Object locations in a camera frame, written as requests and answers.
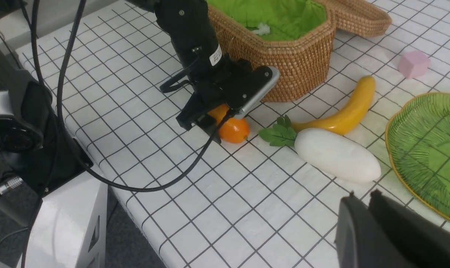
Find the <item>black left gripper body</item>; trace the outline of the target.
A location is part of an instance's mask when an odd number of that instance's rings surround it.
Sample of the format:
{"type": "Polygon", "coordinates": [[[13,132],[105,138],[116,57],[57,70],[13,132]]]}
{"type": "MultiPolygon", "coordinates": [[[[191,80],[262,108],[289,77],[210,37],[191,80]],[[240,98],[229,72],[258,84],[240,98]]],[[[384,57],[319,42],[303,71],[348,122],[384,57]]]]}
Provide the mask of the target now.
{"type": "Polygon", "coordinates": [[[227,105],[234,116],[233,107],[238,105],[238,80],[253,70],[247,60],[225,60],[218,73],[194,82],[194,93],[176,117],[178,124],[188,131],[195,120],[220,105],[227,105]]]}

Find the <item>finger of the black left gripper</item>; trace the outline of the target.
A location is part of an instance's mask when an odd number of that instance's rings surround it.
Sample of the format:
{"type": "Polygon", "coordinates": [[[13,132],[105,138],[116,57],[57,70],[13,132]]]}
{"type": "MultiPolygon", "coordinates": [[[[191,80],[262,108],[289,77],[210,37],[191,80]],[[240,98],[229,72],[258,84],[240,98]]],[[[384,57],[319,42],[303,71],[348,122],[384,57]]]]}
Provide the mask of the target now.
{"type": "Polygon", "coordinates": [[[211,117],[208,114],[203,114],[197,120],[195,120],[195,124],[197,127],[203,130],[209,137],[213,138],[215,143],[221,144],[221,138],[218,133],[214,133],[217,127],[217,121],[215,118],[211,117]]]}

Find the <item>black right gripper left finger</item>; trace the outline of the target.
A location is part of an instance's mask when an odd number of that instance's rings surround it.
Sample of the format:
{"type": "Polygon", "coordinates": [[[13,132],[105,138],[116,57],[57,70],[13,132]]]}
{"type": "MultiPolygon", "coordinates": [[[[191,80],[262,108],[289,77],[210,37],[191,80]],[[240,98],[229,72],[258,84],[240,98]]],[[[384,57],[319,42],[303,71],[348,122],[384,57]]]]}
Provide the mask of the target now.
{"type": "Polygon", "coordinates": [[[416,267],[398,251],[353,193],[340,200],[335,245],[340,268],[416,267]]]}

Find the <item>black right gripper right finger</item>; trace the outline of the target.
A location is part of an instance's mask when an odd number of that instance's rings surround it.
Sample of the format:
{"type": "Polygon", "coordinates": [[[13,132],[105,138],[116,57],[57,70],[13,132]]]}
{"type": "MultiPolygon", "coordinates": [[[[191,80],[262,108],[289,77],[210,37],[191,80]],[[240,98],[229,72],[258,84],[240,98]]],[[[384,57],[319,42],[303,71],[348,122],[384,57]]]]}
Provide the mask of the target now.
{"type": "Polygon", "coordinates": [[[416,268],[450,268],[450,232],[441,229],[380,191],[369,209],[399,253],[416,268]]]}

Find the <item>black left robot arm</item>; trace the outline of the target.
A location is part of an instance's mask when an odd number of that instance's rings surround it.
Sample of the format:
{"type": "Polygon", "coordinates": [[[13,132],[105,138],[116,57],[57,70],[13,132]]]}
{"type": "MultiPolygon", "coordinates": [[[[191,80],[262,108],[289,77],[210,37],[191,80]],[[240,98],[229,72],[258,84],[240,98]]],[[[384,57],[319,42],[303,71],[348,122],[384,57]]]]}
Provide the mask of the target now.
{"type": "Polygon", "coordinates": [[[225,121],[213,119],[210,112],[226,105],[235,119],[242,119],[279,80],[277,68],[253,68],[250,61],[232,60],[223,52],[206,1],[132,0],[131,4],[155,14],[183,67],[160,85],[160,91],[172,93],[187,85],[194,90],[176,117],[183,129],[196,125],[220,144],[218,130],[225,121]]]}

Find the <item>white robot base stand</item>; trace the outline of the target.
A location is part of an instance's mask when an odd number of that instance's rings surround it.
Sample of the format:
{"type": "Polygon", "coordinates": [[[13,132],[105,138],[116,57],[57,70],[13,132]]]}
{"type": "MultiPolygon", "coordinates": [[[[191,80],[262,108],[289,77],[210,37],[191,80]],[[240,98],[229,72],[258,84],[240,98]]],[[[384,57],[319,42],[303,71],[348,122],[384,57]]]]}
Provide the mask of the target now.
{"type": "Polygon", "coordinates": [[[104,268],[108,187],[87,172],[43,198],[26,268],[104,268]]]}

